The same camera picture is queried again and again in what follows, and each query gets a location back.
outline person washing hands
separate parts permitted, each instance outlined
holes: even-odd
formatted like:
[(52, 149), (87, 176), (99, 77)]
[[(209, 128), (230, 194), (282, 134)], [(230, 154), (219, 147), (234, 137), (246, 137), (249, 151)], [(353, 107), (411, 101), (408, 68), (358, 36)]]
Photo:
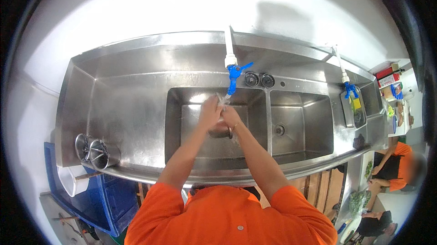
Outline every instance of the person washing hands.
[[(148, 191), (125, 244), (335, 244), (337, 232), (330, 220), (288, 184), (235, 109), (222, 109), (217, 96), (203, 103), (197, 127)], [(238, 135), (250, 173), (271, 207), (263, 209), (243, 188), (224, 185), (198, 189), (183, 204), (180, 191), (220, 115)]]

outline blue container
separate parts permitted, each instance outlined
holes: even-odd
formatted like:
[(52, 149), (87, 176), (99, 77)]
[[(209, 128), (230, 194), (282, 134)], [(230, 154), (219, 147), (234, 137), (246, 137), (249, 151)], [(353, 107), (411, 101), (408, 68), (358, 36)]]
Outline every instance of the blue container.
[[(46, 170), (53, 198), (70, 214), (101, 231), (118, 237), (138, 211), (136, 182), (102, 174), (92, 177), (88, 189), (70, 197), (58, 177), (55, 145), (44, 143)], [(94, 173), (85, 167), (87, 173)]]

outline white plate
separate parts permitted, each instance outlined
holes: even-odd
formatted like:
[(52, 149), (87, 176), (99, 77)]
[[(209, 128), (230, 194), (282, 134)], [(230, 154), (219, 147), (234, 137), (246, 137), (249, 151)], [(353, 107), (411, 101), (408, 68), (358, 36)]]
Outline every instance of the white plate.
[(349, 234), (352, 231), (357, 231), (358, 226), (361, 222), (361, 216), (354, 218), (351, 222), (349, 222), (348, 225), (346, 225), (346, 228), (343, 230), (343, 234), (340, 237), (340, 243), (344, 243), (346, 241), (346, 238), (349, 236)]

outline drain strainer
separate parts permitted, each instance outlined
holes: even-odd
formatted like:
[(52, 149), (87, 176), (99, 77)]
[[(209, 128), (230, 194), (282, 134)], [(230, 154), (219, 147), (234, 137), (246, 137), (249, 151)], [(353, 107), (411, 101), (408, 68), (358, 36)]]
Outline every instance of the drain strainer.
[(277, 136), (282, 136), (285, 133), (285, 127), (282, 124), (277, 124), (276, 127), (274, 128), (274, 133)]

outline plastic bag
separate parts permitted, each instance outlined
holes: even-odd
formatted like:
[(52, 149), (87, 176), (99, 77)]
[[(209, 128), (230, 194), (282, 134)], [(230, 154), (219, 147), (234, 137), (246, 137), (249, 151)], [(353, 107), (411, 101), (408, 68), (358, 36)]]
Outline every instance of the plastic bag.
[(365, 206), (369, 202), (370, 196), (370, 191), (354, 192), (350, 195), (349, 211), (352, 217), (357, 217), (366, 210)]

